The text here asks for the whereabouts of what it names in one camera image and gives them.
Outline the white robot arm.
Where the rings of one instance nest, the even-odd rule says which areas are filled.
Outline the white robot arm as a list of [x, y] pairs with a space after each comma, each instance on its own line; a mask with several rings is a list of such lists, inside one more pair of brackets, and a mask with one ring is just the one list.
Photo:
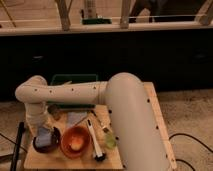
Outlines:
[[25, 104], [27, 122], [36, 127], [47, 120], [47, 101], [104, 105], [111, 112], [125, 171], [172, 170], [145, 84], [131, 73], [118, 73], [107, 81], [53, 86], [36, 75], [20, 84], [15, 96]]

